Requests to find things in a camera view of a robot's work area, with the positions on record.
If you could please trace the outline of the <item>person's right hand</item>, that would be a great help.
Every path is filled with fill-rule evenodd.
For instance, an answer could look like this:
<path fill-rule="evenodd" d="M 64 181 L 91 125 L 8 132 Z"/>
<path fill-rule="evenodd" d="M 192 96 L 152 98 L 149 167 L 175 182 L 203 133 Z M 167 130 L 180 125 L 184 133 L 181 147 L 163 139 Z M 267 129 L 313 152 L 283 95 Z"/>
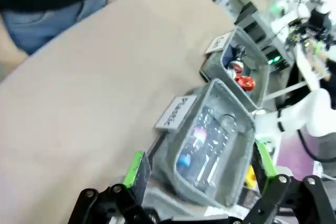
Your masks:
<path fill-rule="evenodd" d="M 16 47 L 3 24 L 2 18 L 0 38 L 1 81 L 3 81 L 28 58 L 28 54 Z"/>

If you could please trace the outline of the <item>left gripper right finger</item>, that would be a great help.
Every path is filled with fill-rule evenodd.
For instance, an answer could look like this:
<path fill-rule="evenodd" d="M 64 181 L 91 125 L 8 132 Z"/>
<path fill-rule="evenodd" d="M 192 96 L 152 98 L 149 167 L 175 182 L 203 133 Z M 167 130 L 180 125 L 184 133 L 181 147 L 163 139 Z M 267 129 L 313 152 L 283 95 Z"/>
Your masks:
<path fill-rule="evenodd" d="M 253 145 L 251 164 L 261 197 L 243 223 L 273 223 L 280 208 L 291 209 L 298 223 L 335 223 L 335 212 L 320 177 L 297 180 L 278 174 L 265 145 L 258 142 Z"/>

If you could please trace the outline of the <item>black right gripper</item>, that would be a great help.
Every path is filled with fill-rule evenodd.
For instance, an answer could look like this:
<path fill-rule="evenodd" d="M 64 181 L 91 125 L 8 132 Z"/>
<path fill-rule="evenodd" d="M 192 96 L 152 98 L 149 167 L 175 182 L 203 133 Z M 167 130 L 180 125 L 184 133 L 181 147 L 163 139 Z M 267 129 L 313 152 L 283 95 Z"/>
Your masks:
<path fill-rule="evenodd" d="M 288 24 L 290 34 L 300 36 L 311 36 L 317 41 L 331 42 L 331 19 L 330 12 L 323 13 L 320 9 L 314 8 L 310 17 L 297 18 Z"/>

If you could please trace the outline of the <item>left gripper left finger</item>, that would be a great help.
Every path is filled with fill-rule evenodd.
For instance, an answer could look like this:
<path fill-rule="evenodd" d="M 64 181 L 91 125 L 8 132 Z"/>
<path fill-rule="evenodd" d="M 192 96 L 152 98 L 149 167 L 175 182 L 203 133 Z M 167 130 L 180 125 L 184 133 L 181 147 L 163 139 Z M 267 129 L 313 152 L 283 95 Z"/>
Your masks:
<path fill-rule="evenodd" d="M 137 151 L 121 183 L 98 192 L 93 188 L 81 191 L 69 218 L 69 223 L 109 223 L 122 217 L 125 223 L 158 223 L 158 213 L 143 207 L 143 198 L 151 174 L 149 159 Z"/>

